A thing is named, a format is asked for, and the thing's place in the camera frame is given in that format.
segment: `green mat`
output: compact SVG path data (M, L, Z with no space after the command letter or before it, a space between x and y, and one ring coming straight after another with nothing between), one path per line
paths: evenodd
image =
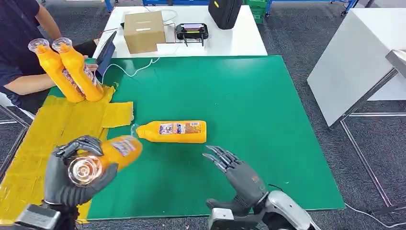
M112 60L130 74L149 61ZM104 83L114 82L112 101L133 101L135 123L204 120L206 144L232 151L303 208L344 208L280 56L167 57L132 78L111 67ZM129 133L112 128L108 138ZM88 219L206 215L207 198L234 197L203 144L141 141L139 159L93 198Z

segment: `dark shirt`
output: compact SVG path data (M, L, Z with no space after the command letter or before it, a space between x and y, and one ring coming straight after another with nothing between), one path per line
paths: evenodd
M35 16L36 0L0 0L0 92L19 106L19 95L4 85L20 76L44 74L35 53L27 47L30 41L43 38Z

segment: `bottle label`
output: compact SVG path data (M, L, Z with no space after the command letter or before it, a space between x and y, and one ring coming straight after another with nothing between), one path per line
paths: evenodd
M121 140L114 141L111 145L121 153L123 157L130 155L132 151L135 151L135 146L131 143L129 138L122 138Z
M200 122L186 122L184 125L181 123L167 123L159 126L159 134L189 134L201 133L202 126Z
M97 78L94 76L94 74L90 71L90 69L88 68L87 65L85 65L84 68L85 74L86 76L88 76L88 78L90 79L91 83L95 86L97 85L97 83L99 83L99 80L97 80Z
M69 74L68 70L66 68L64 68L62 70L62 74L65 76L65 78L70 82L71 85L73 85L73 87L75 87L75 89L78 91L78 93L80 93L83 97L85 96L81 90L81 88L76 84L76 82L73 80L72 76Z

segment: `plastic bottle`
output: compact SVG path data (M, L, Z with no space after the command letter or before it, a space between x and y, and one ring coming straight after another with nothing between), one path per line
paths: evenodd
M205 121L153 121L135 131L139 138L152 142L206 142Z
M59 52L63 64L86 99L91 102L100 100L103 97L102 85L85 65L83 55L73 48L72 41L65 37L58 38L52 43L52 48Z
M47 40L43 38L34 39L28 44L28 49L37 54L41 67L55 82L68 101L78 103L85 99L85 95L80 91L78 85L73 81L63 65L61 57L49 47Z
M133 136L120 136L101 143L101 149L101 157L85 152L71 160L68 176L74 184L86 187L103 175L112 162L118 163L118 170L125 168L139 157L142 144Z

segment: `white desk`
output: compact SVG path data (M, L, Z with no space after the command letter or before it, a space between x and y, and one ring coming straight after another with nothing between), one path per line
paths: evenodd
M106 24L99 44L94 52L96 58L105 41L110 37L110 29L117 29L113 41L116 51L113 58L154 58L154 57L190 57L190 56L266 56L267 51L258 32L249 6L242 6L236 25L231 30L221 30L211 18L207 6L149 6L150 11L162 11L163 20L178 16L164 24L175 23L205 23L209 31L209 38L201 43L188 44L175 42L174 25L166 25L166 44L158 44L158 51L142 54L130 54L124 40L124 31L120 23L124 22L124 15L129 13L148 12L143 6L116 7Z
M406 78L397 74L373 95L393 67L386 55L406 49L406 9L351 9L307 82L328 124L365 100L406 100Z

